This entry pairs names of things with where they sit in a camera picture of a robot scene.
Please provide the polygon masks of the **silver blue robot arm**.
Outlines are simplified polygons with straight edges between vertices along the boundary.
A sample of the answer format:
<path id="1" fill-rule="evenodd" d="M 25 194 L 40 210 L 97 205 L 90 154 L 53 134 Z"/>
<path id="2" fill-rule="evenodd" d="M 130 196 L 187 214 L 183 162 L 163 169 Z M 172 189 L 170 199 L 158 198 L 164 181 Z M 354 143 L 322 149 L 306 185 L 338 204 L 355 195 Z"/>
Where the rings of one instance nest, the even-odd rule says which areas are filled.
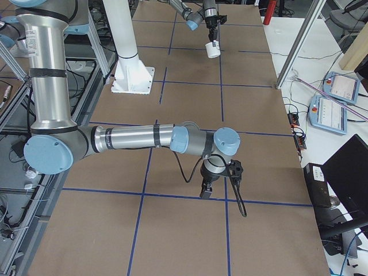
<path id="1" fill-rule="evenodd" d="M 183 1 L 172 0 L 168 1 L 168 4 L 182 16 L 190 30 L 196 30 L 205 21 L 209 29 L 209 41 L 215 46 L 218 42 L 218 25 L 221 22 L 215 1 L 203 1 L 202 6 L 195 12 Z"/>
<path id="2" fill-rule="evenodd" d="M 67 171 L 76 162 L 108 150 L 168 148 L 175 155 L 198 157 L 201 198 L 209 198 L 212 184 L 228 178 L 240 199 L 243 169 L 233 157 L 240 136 L 231 128 L 207 132 L 193 122 L 105 128 L 73 120 L 68 91 L 64 34 L 89 15 L 87 1 L 14 1 L 16 19 L 25 28 L 36 119 L 24 145 L 28 165 L 42 174 Z"/>

